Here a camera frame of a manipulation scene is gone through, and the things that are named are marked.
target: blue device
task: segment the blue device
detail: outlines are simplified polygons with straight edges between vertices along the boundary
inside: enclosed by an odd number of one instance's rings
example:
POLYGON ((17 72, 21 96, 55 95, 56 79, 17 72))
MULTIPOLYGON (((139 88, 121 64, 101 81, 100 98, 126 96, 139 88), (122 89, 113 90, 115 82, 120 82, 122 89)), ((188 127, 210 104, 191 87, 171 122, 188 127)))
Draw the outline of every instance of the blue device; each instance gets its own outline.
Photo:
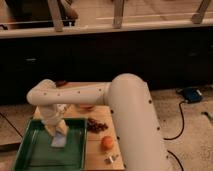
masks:
POLYGON ((184 88, 180 94, 188 101, 188 103, 200 102, 203 99, 202 93, 197 88, 184 88))

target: railing post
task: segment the railing post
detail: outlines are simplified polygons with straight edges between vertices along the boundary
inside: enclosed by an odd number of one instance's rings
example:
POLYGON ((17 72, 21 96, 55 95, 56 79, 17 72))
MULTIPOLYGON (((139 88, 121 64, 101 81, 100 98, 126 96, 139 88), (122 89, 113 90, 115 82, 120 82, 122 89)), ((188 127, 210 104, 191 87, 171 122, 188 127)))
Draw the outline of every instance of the railing post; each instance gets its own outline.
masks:
POLYGON ((123 12, 124 12, 124 0, 114 0, 115 8, 114 8, 114 28, 121 28, 123 22, 123 12))
POLYGON ((63 31, 63 22, 57 0, 47 0, 55 31, 63 31))
POLYGON ((198 7, 196 13, 192 16, 191 21, 194 24, 200 24, 203 21, 204 15, 207 8, 209 7, 211 0, 202 0, 200 6, 198 7))

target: white sponge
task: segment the white sponge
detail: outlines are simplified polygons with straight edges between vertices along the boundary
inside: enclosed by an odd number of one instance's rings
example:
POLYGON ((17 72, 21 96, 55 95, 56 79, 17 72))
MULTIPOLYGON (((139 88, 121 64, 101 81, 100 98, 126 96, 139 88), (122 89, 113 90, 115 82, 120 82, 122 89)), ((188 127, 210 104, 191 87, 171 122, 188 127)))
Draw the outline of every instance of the white sponge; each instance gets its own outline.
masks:
POLYGON ((53 137, 51 147, 63 148, 63 147, 65 147, 66 142, 67 142, 67 136, 56 131, 55 136, 53 137))

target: small food item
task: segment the small food item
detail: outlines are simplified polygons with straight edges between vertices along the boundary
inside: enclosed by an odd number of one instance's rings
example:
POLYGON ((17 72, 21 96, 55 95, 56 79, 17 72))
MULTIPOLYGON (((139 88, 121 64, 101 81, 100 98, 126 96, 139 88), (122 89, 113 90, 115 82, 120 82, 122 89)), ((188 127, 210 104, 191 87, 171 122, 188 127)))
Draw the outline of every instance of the small food item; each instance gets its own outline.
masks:
POLYGON ((56 84, 56 87, 61 87, 65 84, 67 84, 68 82, 66 80, 60 80, 60 81, 56 81, 55 84, 56 84))
POLYGON ((115 162, 115 160, 119 157, 118 154, 116 155, 111 155, 109 157, 107 157, 104 161, 106 162, 106 164, 112 164, 115 162))
POLYGON ((113 138, 109 135, 104 136, 101 140, 101 149, 104 151, 111 150, 114 146, 113 138))
POLYGON ((79 104, 78 105, 79 108, 85 109, 85 110, 91 110, 93 109, 95 106, 94 105, 90 105, 90 104, 79 104))
POLYGON ((101 131, 105 131, 106 129, 108 129, 108 126, 106 123, 100 123, 93 118, 88 118, 87 120, 88 131, 91 131, 93 133, 99 133, 101 131))

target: tiled floor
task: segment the tiled floor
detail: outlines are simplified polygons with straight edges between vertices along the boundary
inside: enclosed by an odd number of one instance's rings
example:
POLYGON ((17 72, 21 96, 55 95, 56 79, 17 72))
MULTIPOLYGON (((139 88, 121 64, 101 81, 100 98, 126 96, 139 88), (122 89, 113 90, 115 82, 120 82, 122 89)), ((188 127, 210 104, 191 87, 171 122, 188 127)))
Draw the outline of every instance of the tiled floor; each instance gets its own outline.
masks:
MULTIPOLYGON (((183 104, 185 130, 181 137, 174 141, 166 141, 167 148, 175 153, 185 168, 185 171, 213 170, 213 123, 201 115, 202 111, 213 112, 213 89, 203 89, 204 99, 200 103, 183 104)), ((181 117, 178 104, 182 98, 175 90, 152 91, 154 105, 160 121, 164 137, 173 137, 181 129, 181 117)), ((23 133, 26 123, 35 108, 28 105, 1 106, 0 112, 23 133)), ((20 141, 20 137, 0 117, 0 143, 20 141)), ((16 151, 0 153, 0 171, 10 170, 16 151)), ((175 168, 180 168, 176 160, 170 157, 175 168)))

